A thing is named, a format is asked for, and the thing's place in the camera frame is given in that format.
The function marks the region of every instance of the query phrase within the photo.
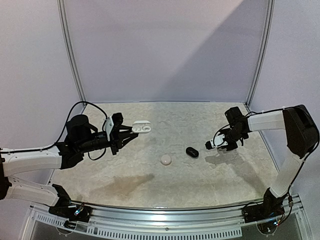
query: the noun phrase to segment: white tabletop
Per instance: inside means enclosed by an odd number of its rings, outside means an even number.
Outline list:
[[[151,132],[141,134],[117,153],[107,149],[97,161],[87,155],[77,166],[56,170],[52,183],[62,185],[73,200],[124,207],[206,207],[262,198],[277,170],[258,132],[244,146],[230,152],[206,150],[206,141],[228,124],[225,111],[242,103],[137,102],[101,103],[109,116],[121,112],[124,125],[151,122]],[[88,105],[91,124],[101,129],[104,116]],[[186,148],[199,151],[187,156]],[[101,151],[91,153],[96,158]],[[161,164],[163,155],[171,164]]]

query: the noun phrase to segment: aluminum frame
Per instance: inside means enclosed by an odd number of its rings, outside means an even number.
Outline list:
[[[57,7],[58,7],[58,11],[59,11],[59,16],[60,16],[60,22],[61,22],[61,28],[62,28],[65,49],[66,49],[66,53],[68,55],[74,84],[75,84],[75,87],[78,92],[80,100],[86,101],[85,91],[84,91],[84,88],[82,86],[81,79],[79,76],[79,71],[77,68],[76,59],[74,56],[74,51],[73,51],[72,42],[71,42],[71,38],[70,38],[65,1],[64,0],[57,0]]]
[[[268,6],[267,6],[267,11],[266,11],[266,16],[265,16],[265,22],[264,22],[264,28],[263,28],[263,33],[262,33],[258,62],[256,64],[252,84],[249,89],[248,95],[246,97],[246,101],[245,101],[245,104],[248,105],[249,107],[250,107],[250,105],[253,101],[254,95],[255,95],[259,76],[260,76],[261,69],[262,69],[263,62],[264,62],[264,58],[266,55],[268,39],[269,39],[269,35],[270,35],[270,30],[271,30],[272,17],[273,17],[273,13],[274,13],[274,7],[275,7],[275,0],[269,0]]]
[[[310,227],[306,219],[299,196],[293,196],[294,206],[292,215],[296,215],[302,239],[311,240]],[[284,202],[286,213],[289,212],[288,202]],[[158,239],[158,240],[192,240],[194,239],[231,239],[226,233],[242,233],[240,229],[255,225],[256,222],[245,223],[242,217],[242,208],[245,203],[234,206],[197,209],[128,209],[112,206],[98,206],[88,204],[93,208],[89,223],[78,222],[74,232],[92,237],[107,239]],[[69,230],[63,227],[66,219],[48,213],[48,207],[34,204],[29,209],[29,217],[22,238],[31,239],[36,221]]]

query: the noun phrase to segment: vent grille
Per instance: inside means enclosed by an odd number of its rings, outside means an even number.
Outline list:
[[[45,214],[42,214],[39,212],[36,214],[36,220],[41,223],[49,224],[49,225],[57,226],[57,227],[63,227],[64,223],[65,223],[65,221],[63,219],[59,219],[54,216],[48,216],[48,215],[45,215]]]
[[[36,220],[51,226],[64,229],[65,219],[37,212]],[[110,240],[225,240],[242,237],[241,227],[224,230],[207,231],[203,233],[136,233],[88,226],[86,232],[80,232],[94,237]]]
[[[240,227],[204,233],[123,233],[89,226],[87,234],[112,240],[224,240],[242,237]]]

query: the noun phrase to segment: wire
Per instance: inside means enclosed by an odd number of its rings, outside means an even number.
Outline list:
[[[89,157],[92,161],[95,161],[95,160],[98,160],[98,159],[102,158],[102,157],[106,154],[106,151],[107,151],[107,149],[105,148],[104,151],[103,151],[103,153],[102,153],[100,156],[98,156],[97,158],[93,158],[93,159],[90,157],[90,152],[88,152],[88,157]]]
[[[285,218],[283,221],[281,220],[281,221],[278,223],[278,226],[281,225],[281,224],[283,224],[283,223],[289,218],[289,216],[290,216],[290,214],[291,214],[291,212],[292,212],[292,208],[293,208],[293,206],[290,207],[290,211],[289,211],[288,215],[286,216],[286,218]]]
[[[255,201],[248,202],[248,203],[247,203],[246,205],[244,205],[244,207],[241,209],[242,216],[245,215],[245,213],[244,213],[245,208],[248,207],[248,206],[251,205],[251,204],[257,204],[257,205],[259,205],[259,203],[255,202]]]
[[[9,153],[10,153],[10,154],[15,154],[15,153],[37,152],[37,151],[48,150],[48,149],[54,147],[54,146],[56,145],[56,143],[59,142],[59,140],[60,140],[60,138],[62,137],[62,135],[64,134],[64,131],[65,131],[67,122],[68,122],[68,120],[69,120],[69,117],[70,117],[70,115],[71,115],[71,113],[72,113],[72,110],[73,110],[78,104],[89,104],[89,105],[97,108],[98,110],[100,110],[100,111],[104,114],[105,119],[108,118],[108,115],[106,114],[106,112],[105,112],[102,108],[100,108],[99,106],[95,105],[94,103],[89,102],[89,101],[78,101],[78,102],[76,102],[76,103],[72,106],[72,108],[70,109],[69,114],[68,114],[68,116],[66,117],[66,120],[65,120],[64,126],[63,126],[63,128],[62,128],[62,131],[61,131],[58,139],[55,141],[54,144],[52,144],[52,145],[50,145],[50,146],[47,146],[47,147],[44,147],[44,148],[15,150],[15,151],[10,151],[10,152],[9,152],[9,151],[0,151],[0,154],[9,154]]]
[[[104,122],[103,122],[103,124],[102,124],[102,131],[105,130],[105,125],[106,125],[106,123],[107,123],[107,118],[104,120]]]
[[[320,133],[319,133],[319,129],[317,128],[316,123],[314,122],[314,120],[312,119],[312,117],[310,116],[310,114],[309,114],[308,112],[304,111],[304,113],[305,113],[306,115],[308,115],[309,118],[312,120],[313,126],[314,126],[314,128],[315,128],[316,133],[317,133],[318,139],[317,139],[317,143],[315,144],[314,148],[313,148],[313,149],[305,156],[305,158],[303,159],[299,170],[296,172],[296,175],[294,176],[293,180],[291,181],[291,183],[290,183],[290,185],[289,185],[289,187],[288,187],[288,192],[287,192],[287,194],[289,194],[290,188],[291,188],[291,186],[294,184],[294,181],[296,180],[296,178],[298,177],[298,175],[299,175],[299,173],[300,173],[303,165],[305,164],[307,158],[319,147],[319,143],[320,143]]]
[[[65,231],[68,231],[68,233],[66,233],[66,232],[60,232],[59,231],[59,229],[58,229],[58,226],[57,226],[57,223],[58,223],[59,221],[58,221],[58,216],[56,216],[55,217],[55,221],[54,221],[54,223],[56,223],[54,226],[55,226],[55,229],[57,230],[57,232],[59,233],[59,234],[63,234],[63,235],[69,235],[69,234],[72,234],[74,231],[75,231],[75,229],[77,228],[77,226],[78,226],[78,221],[76,221],[76,223],[75,223],[75,227],[74,227],[74,229],[71,229],[71,228],[67,228],[67,227],[64,227],[63,226],[63,228],[62,228],[62,226],[59,226],[59,228],[61,228],[61,229],[63,229],[63,230],[65,230]]]
[[[284,218],[285,218],[285,214],[282,212],[282,213],[281,213],[281,218],[280,218],[280,222],[279,222],[279,223],[283,222]]]
[[[230,125],[230,124],[227,124],[227,125],[223,126],[223,127],[220,128],[218,131],[215,132],[214,137],[213,137],[213,141],[212,141],[214,147],[217,148],[217,147],[221,146],[222,144],[224,144],[225,140],[223,140],[222,143],[220,143],[218,146],[216,146],[216,144],[215,144],[215,139],[216,139],[217,134],[218,134],[222,129],[228,127],[229,125]]]
[[[250,115],[250,114],[255,114],[255,115],[257,115],[257,114],[259,114],[258,112],[255,112],[255,111],[250,111],[250,112],[248,112],[246,115],[244,115],[245,117],[247,117],[248,115]]]

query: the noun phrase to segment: black cable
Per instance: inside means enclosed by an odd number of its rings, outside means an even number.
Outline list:
[[[277,108],[277,109],[272,109],[272,110],[268,110],[268,111],[261,111],[261,112],[255,112],[255,111],[251,111],[249,112],[249,114],[253,113],[254,115],[257,115],[257,114],[267,114],[267,113],[272,113],[272,112],[277,112],[277,111],[283,111],[283,110],[286,110],[288,108],[292,108],[291,106],[290,107],[284,107],[284,108]]]
[[[245,209],[246,207],[248,207],[249,205],[251,205],[251,204],[257,204],[257,205],[259,205],[259,203],[255,202],[255,201],[248,202],[248,203],[247,203],[246,205],[244,205],[244,207],[241,209],[242,216],[245,215],[244,209]]]
[[[95,160],[98,160],[98,159],[102,158],[102,157],[106,154],[106,151],[107,151],[107,149],[105,148],[104,151],[103,151],[103,153],[102,153],[100,156],[98,156],[97,158],[94,158],[94,159],[92,159],[92,158],[90,157],[90,152],[88,152],[88,157],[89,157],[92,161],[95,161]]]
[[[104,122],[103,122],[103,124],[102,124],[102,131],[105,130],[105,125],[106,125],[106,123],[107,123],[107,118],[104,120]]]
[[[292,212],[292,208],[293,208],[293,206],[290,207],[290,211],[289,211],[288,215],[285,217],[285,219],[284,219],[283,221],[281,221],[281,222],[278,224],[278,226],[280,226],[281,224],[283,224],[283,223],[290,217],[290,214],[291,214],[291,212]]]
[[[316,145],[315,145],[315,147],[307,154],[307,156],[305,156],[305,158],[304,158],[304,160],[303,160],[303,162],[301,163],[301,166],[300,166],[300,168],[299,168],[299,170],[296,172],[296,175],[294,176],[294,178],[293,178],[293,180],[292,180],[292,182],[290,183],[290,185],[289,185],[289,188],[288,188],[288,192],[289,192],[289,190],[290,190],[290,188],[291,188],[291,186],[294,184],[294,181],[296,180],[296,178],[298,177],[298,175],[299,175],[299,173],[300,173],[300,171],[301,171],[301,169],[302,169],[302,167],[303,167],[303,165],[305,164],[305,162],[306,162],[306,160],[307,160],[307,158],[318,148],[318,146],[319,146],[319,142],[320,142],[320,140],[318,139],[318,142],[316,143]]]
[[[64,123],[64,126],[63,126],[63,128],[62,128],[62,131],[61,131],[61,133],[60,133],[60,136],[58,137],[58,139],[55,141],[54,144],[52,144],[52,145],[50,145],[50,146],[47,146],[47,147],[44,147],[44,148],[37,148],[37,149],[15,150],[15,151],[10,151],[10,152],[8,152],[8,151],[0,151],[0,154],[9,154],[9,153],[10,153],[10,154],[15,154],[15,153],[37,152],[37,151],[48,150],[48,149],[54,147],[55,144],[60,140],[60,138],[61,138],[62,135],[64,134],[64,131],[65,131],[67,122],[68,122],[68,120],[69,120],[69,117],[70,117],[70,115],[71,115],[71,112],[72,112],[72,110],[73,110],[78,104],[89,104],[89,105],[97,108],[98,110],[100,110],[100,111],[104,114],[105,119],[108,118],[108,115],[106,114],[106,112],[105,112],[102,108],[100,108],[99,106],[95,105],[94,103],[89,102],[89,101],[78,101],[78,102],[76,102],[76,103],[72,106],[72,108],[70,109],[69,114],[68,114],[68,116],[67,116],[67,118],[66,118],[66,121],[65,121],[65,123]]]
[[[255,112],[255,111],[250,111],[250,112],[248,112],[246,115],[244,115],[245,117],[247,117],[248,115],[250,115],[250,114],[255,114],[255,115],[257,115],[257,114],[259,114],[258,112]]]
[[[214,147],[217,148],[217,147],[221,146],[222,144],[224,144],[225,141],[223,141],[221,144],[219,144],[218,146],[216,146],[216,144],[215,144],[215,139],[216,139],[217,134],[218,134],[222,129],[224,129],[225,127],[228,127],[229,125],[230,125],[230,124],[227,124],[227,125],[223,126],[223,127],[220,128],[218,131],[215,132],[214,137],[213,137],[213,141],[212,141]]]

